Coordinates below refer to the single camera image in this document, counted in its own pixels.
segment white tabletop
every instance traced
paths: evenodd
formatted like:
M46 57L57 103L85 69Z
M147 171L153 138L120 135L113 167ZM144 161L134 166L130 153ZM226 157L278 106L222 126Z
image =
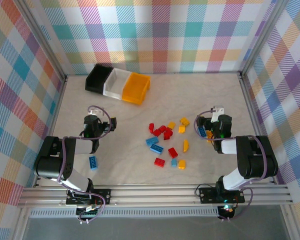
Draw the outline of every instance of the white tabletop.
M215 105L224 106L225 114L232 117L232 136L254 134L235 73L151 74L151 87L142 105L86 91L85 79L86 76L69 77L53 135L78 136L90 105L103 107L116 117L116 130L99 141L94 154L98 169L90 170L90 154L76 155L74 159L74 168L95 185L215 183L220 176L229 174L237 167L236 155L218 154L193 128L197 114ZM190 121L184 134L178 133L182 117ZM171 121L176 123L173 136L170 140L163 140L163 134L159 136L158 144L164 147L159 155L145 142L153 137L148 131L149 123L158 128ZM189 141L186 153L184 139ZM176 149L178 160L186 160L186 169L171 166L171 147ZM166 161L163 168L154 165L156 158ZM54 182L41 180L40 185Z

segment gray floor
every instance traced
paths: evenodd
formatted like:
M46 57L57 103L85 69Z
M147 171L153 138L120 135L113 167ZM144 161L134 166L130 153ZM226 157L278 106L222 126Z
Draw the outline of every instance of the gray floor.
M251 206L240 218L30 218L24 240L288 240L279 206Z

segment yellow lego brick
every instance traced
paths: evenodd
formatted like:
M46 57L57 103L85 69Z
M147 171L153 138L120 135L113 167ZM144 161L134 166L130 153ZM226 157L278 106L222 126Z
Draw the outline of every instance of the yellow lego brick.
M179 161L179 169L186 169L186 160Z
M205 131L206 132L206 137L208 139L212 139L212 137L214 136L213 133L211 131Z
M185 131L186 131L186 126L185 126L185 125L180 125L180 126L179 126L179 133L180 133L180 134L184 134Z
M183 140L183 152L185 153L186 151L188 151L189 148L189 142L187 139Z
M168 124L168 128L170 128L171 130L174 129L176 126L176 123L171 121L169 124Z
M185 117L180 119L180 123L182 123L182 125L184 125L184 126L188 126L190 124L188 119L186 119Z

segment colorful plaid backdrop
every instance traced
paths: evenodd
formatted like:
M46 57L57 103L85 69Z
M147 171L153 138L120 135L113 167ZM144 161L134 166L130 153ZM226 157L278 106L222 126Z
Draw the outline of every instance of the colorful plaid backdrop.
M248 73L264 133L300 219L300 0L290 0Z
M275 0L27 2L70 74L88 74L95 63L141 73L237 71L275 4Z
M0 240L51 124L62 82L12 0L0 1Z

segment lego brick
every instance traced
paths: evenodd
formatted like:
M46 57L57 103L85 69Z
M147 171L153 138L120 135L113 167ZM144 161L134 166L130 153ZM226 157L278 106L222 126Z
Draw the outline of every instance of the lego brick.
M188 151L189 148L189 142L187 139L183 140L183 152L185 153L186 151Z
M155 128L155 124L154 123L150 123L149 124L149 132L152 134L154 132L154 128Z
M155 161L154 161L154 165L157 165L157 166L163 168L164 165L165 165L165 162L166 161L161 159L161 158L156 158Z
M169 140L170 139L170 134L168 134L166 131L163 133L163 140Z
M182 123L182 125L184 125L184 126L188 126L190 124L188 119L186 119L185 117L180 119L180 123Z
M170 128L167 128L164 133L166 133L170 137L174 134L174 132Z
M171 129L171 130L174 129L175 126L176 126L176 123L173 122L173 121L171 121L171 122L168 124L168 128Z
M95 156L89 157L90 169L95 170L98 168L97 158Z
M161 131L159 129L156 129L153 131L152 134L155 135L156 137L159 137L161 135Z
M179 169L186 169L186 160L179 161Z
M176 158L173 158L173 159L171 160L171 166L174 167L174 168L177 167L177 159L176 159Z
M206 130L202 126L198 127L198 130L199 130L201 137L205 138L207 136Z
M161 133L163 133L166 129L167 129L167 127L165 125L162 125L161 127L159 127L159 130Z
M206 132L206 137L208 138L208 139L212 139L213 138L213 133L211 132L211 131L205 131Z
M159 146L157 144L152 144L150 147L151 151L154 151L157 154L162 154L162 152L164 151L164 148L162 146Z
M178 153L177 153L177 151L175 150L174 147L169 148L169 149L168 149L168 152L169 152L170 156L171 156L173 159L175 159L176 157L178 157Z
M185 131L186 131L186 126L185 126L185 125L180 125L180 126L179 126L179 133L180 133L180 134L184 134Z
M159 142L159 139L157 136L155 137L151 137L151 138L148 138L147 140L145 140L145 143L151 147L152 144L157 144Z

